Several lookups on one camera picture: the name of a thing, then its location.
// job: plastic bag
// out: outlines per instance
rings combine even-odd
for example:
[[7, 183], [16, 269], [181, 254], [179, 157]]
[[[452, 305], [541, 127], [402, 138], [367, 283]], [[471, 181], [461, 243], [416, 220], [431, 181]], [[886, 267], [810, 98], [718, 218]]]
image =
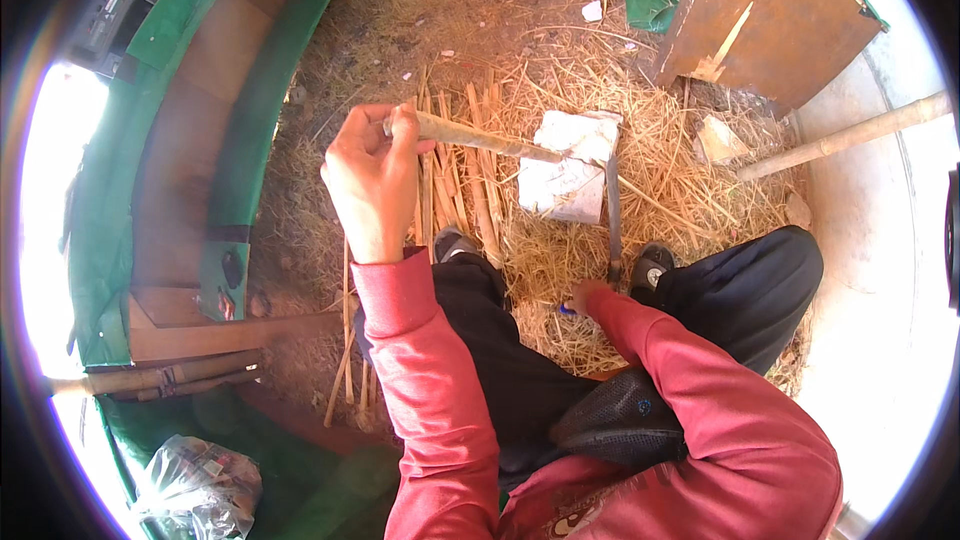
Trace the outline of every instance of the plastic bag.
[[168, 538], [243, 539], [254, 526], [263, 483], [244, 454], [177, 434], [156, 451], [145, 476], [131, 509]]

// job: person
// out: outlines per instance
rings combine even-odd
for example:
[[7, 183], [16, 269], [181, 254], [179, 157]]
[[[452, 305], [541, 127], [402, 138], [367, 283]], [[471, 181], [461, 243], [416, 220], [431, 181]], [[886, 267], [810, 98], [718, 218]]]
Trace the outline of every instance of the person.
[[683, 458], [631, 469], [551, 445], [551, 427], [603, 384], [522, 346], [502, 278], [467, 237], [438, 234], [432, 269], [423, 247], [404, 247], [417, 155], [433, 148], [419, 135], [409, 105], [355, 107], [320, 171], [353, 254], [357, 339], [404, 443], [386, 537], [827, 536], [843, 496], [836, 452], [762, 377], [823, 274], [810, 234], [781, 228], [688, 267], [652, 245], [630, 296], [572, 288], [572, 309], [649, 374], [682, 427]]

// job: black sneaker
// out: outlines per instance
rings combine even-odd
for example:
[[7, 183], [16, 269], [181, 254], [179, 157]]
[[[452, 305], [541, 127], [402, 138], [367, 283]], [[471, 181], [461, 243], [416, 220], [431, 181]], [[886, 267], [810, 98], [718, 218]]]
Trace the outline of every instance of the black sneaker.
[[677, 267], [670, 249], [659, 242], [647, 242], [630, 274], [630, 296], [643, 305], [657, 306], [653, 299], [660, 276]]
[[455, 225], [448, 225], [437, 232], [433, 238], [433, 257], [437, 263], [446, 263], [460, 253], [479, 256], [480, 247]]

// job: red long-sleeve shirt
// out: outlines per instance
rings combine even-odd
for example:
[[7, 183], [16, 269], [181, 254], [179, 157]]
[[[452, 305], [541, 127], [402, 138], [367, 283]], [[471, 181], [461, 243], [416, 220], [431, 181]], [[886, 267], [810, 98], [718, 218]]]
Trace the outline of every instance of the red long-sleeve shirt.
[[673, 317], [609, 290], [587, 311], [643, 364], [689, 456], [630, 475], [561, 458], [498, 517], [498, 444], [474, 361], [434, 296], [426, 251], [353, 266], [401, 482], [387, 538], [824, 538], [843, 486], [830, 440], [796, 402]]

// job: black pants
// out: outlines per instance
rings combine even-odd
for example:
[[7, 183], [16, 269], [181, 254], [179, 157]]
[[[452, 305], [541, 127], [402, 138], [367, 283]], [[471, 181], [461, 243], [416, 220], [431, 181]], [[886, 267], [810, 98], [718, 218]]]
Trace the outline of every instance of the black pants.
[[[824, 264], [813, 236], [787, 226], [660, 276], [655, 291], [630, 296], [764, 374], [793, 339]], [[506, 285], [484, 258], [461, 253], [433, 265], [437, 302], [473, 356], [500, 445], [500, 486], [511, 490], [563, 453], [547, 432], [599, 381], [570, 375], [521, 343], [503, 308]], [[370, 342], [357, 312], [357, 343]]]

